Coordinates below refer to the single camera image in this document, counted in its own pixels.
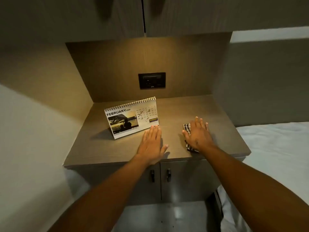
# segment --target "black wall outlet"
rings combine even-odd
[[[138,74],[140,89],[165,88],[165,72]]]

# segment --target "desk calendar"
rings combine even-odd
[[[155,97],[104,109],[114,139],[158,125]]]

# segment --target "checkered cloth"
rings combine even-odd
[[[184,125],[183,125],[183,128],[184,128],[184,130],[186,130],[186,131],[188,132],[189,135],[191,135],[191,132],[190,132],[190,129],[191,129],[190,123],[189,123],[189,124],[184,124]],[[199,152],[199,151],[197,151],[197,150],[194,150],[188,143],[187,143],[187,150],[188,150],[188,151]]]

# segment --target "wooden countertop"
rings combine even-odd
[[[114,140],[104,109],[128,103],[116,101],[94,103],[65,162],[64,166],[81,164],[117,164],[129,161],[137,151],[143,131]],[[183,124],[195,116],[209,123],[210,132],[217,145],[228,154],[247,156],[250,149],[241,138],[226,113],[212,95],[157,99],[159,123],[164,144],[169,144],[167,156],[161,160],[179,161],[190,158],[203,159],[190,153],[181,133]]]

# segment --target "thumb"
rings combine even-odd
[[[188,132],[186,130],[183,130],[182,134],[184,135],[184,138],[186,139],[187,143],[189,143],[190,135],[188,134]]]
[[[167,149],[168,149],[168,145],[164,145],[164,146],[161,148],[160,156],[163,156]]]

